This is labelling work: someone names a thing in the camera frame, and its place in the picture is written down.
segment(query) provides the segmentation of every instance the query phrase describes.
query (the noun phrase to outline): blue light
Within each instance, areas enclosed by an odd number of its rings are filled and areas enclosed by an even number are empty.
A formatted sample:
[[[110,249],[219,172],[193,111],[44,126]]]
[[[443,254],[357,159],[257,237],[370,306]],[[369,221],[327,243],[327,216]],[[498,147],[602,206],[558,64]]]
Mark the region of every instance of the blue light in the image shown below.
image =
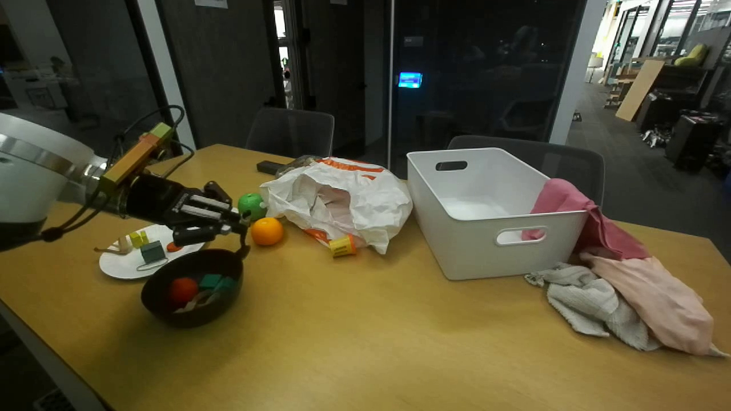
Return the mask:
[[[400,90],[421,90],[422,76],[414,70],[397,74],[397,87]]]

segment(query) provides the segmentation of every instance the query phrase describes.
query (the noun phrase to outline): crumpled cloth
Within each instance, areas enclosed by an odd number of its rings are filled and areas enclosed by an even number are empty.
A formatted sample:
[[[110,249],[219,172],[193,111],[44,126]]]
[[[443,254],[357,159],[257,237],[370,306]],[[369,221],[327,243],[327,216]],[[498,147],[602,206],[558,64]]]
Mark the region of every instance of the crumpled cloth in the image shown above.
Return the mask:
[[[585,265],[560,263],[552,269],[525,275],[528,284],[549,287],[549,303],[585,336],[610,337],[653,352],[659,341],[618,291]]]
[[[673,276],[633,236],[604,216],[570,181],[552,177],[532,212],[585,209],[576,254],[636,308],[653,337],[673,349],[725,356],[714,344],[714,318],[694,291]]]

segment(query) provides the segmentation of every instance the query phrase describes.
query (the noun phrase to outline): black bowl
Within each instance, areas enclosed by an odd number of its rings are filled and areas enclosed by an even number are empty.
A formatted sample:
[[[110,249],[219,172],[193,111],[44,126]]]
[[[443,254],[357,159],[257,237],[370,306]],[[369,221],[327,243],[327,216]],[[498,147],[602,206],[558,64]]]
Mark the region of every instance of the black bowl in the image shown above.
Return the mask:
[[[224,291],[216,291],[216,299],[200,303],[191,310],[181,310],[172,296],[172,284],[181,276],[201,281],[205,275],[219,275],[226,281]],[[224,249],[204,249],[172,261],[159,269],[143,287],[143,303],[163,321],[172,326],[200,326],[231,308],[243,287],[245,263],[243,254]]]

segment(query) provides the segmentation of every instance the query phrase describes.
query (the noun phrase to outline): black office chair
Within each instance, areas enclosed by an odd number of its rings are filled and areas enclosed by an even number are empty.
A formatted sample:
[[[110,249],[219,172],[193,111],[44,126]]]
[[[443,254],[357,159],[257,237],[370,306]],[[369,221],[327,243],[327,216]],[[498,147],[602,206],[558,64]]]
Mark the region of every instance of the black office chair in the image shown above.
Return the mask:
[[[478,147],[504,149],[523,159],[525,164],[540,169],[549,177],[572,181],[596,206],[602,206],[604,200],[604,158],[594,151],[486,135],[456,135],[448,149]]]
[[[245,141],[252,151],[277,155],[331,155],[337,116],[327,111],[260,107]]]

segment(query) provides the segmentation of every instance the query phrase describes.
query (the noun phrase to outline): plate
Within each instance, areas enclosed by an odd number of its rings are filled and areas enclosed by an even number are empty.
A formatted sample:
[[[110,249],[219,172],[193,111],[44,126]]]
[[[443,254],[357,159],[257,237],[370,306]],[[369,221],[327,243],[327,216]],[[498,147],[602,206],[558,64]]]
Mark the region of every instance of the plate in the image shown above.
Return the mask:
[[[99,255],[99,268],[103,275],[108,275],[112,278],[123,278],[123,281],[146,278],[146,276],[156,275],[163,265],[167,265],[181,255],[194,254],[194,252],[204,249],[204,244],[205,244],[205,243],[197,243],[197,244],[185,244],[178,252],[167,252],[167,244],[173,239],[173,233],[167,225],[154,223],[154,225],[146,225],[140,231],[146,233],[150,243],[163,244],[164,261],[146,265],[140,249],[132,249],[127,255],[103,252]]]

